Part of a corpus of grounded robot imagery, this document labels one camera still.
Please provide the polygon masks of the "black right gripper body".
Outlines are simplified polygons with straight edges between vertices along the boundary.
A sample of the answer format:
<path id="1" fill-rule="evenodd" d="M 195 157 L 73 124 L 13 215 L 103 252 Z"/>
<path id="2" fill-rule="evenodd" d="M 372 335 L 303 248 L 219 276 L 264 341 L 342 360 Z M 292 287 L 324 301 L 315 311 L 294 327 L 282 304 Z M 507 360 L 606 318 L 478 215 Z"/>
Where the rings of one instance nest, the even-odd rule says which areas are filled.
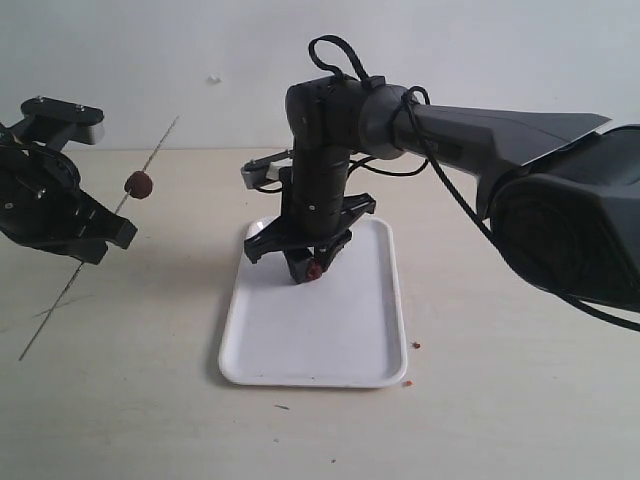
<path id="1" fill-rule="evenodd" d="M 281 192 L 280 216 L 244 242 L 244 253 L 253 264 L 267 253 L 328 244 L 361 216 L 375 212 L 376 201 L 370 195 L 345 194 L 349 149 L 291 150 L 291 183 Z"/>

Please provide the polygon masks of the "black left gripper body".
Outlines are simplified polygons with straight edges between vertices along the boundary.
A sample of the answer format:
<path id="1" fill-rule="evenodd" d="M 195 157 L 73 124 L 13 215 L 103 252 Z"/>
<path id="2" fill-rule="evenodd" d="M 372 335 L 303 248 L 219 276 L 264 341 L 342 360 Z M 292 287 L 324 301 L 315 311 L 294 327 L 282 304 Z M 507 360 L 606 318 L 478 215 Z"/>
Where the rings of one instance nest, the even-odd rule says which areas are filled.
<path id="1" fill-rule="evenodd" d="M 79 171 L 66 155 L 23 143 L 9 128 L 1 129 L 1 233 L 5 237 L 34 250 L 74 255 L 78 192 L 84 192 Z"/>

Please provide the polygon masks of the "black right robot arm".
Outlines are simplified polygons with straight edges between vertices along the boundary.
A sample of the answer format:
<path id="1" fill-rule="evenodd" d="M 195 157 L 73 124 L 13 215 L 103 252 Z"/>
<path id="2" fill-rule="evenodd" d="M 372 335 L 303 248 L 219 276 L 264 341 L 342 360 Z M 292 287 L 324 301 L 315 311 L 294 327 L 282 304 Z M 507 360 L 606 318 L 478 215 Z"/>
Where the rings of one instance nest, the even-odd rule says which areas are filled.
<path id="1" fill-rule="evenodd" d="M 291 276 L 321 276 L 375 203 L 345 186 L 360 153 L 405 153 L 477 182 L 470 213 L 509 267 L 569 301 L 639 307 L 639 129 L 586 113 L 434 106 L 382 78 L 336 76 L 291 86 L 291 150 L 247 163 L 247 187 L 282 185 L 280 215 L 247 239 L 246 256 L 282 252 Z"/>

